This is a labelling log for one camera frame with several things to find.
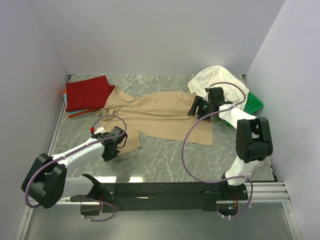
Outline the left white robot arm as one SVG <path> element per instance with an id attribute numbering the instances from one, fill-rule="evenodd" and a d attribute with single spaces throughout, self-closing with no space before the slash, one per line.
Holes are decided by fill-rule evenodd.
<path id="1" fill-rule="evenodd" d="M 65 197 L 99 199 L 101 183 L 95 177 L 89 174 L 68 177 L 67 174 L 95 158 L 112 160 L 119 153 L 118 145 L 127 136 L 125 130 L 117 126 L 111 132 L 100 127 L 89 139 L 70 150 L 38 155 L 21 185 L 26 205 L 48 209 Z"/>

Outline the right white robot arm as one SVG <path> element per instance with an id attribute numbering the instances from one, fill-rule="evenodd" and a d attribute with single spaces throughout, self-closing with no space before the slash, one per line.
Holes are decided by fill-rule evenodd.
<path id="1" fill-rule="evenodd" d="M 210 120 L 214 114 L 236 129 L 236 158 L 230 169 L 223 174 L 219 194 L 223 200 L 235 197 L 245 189 L 246 178 L 266 157 L 273 153 L 272 135 L 269 120 L 257 117 L 238 108 L 241 103 L 226 101 L 222 87 L 206 88 L 208 99 L 195 96 L 188 116 Z"/>

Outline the beige t shirt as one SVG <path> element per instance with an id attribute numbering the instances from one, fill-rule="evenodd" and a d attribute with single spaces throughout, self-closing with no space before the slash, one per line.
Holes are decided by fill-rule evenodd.
<path id="1" fill-rule="evenodd" d="M 140 135 L 183 141 L 197 121 L 188 112 L 196 95 L 181 91 L 165 91 L 133 97 L 115 88 L 97 115 L 103 116 L 100 125 L 107 132 L 115 126 L 127 127 L 128 135 L 120 155 L 141 147 Z"/>

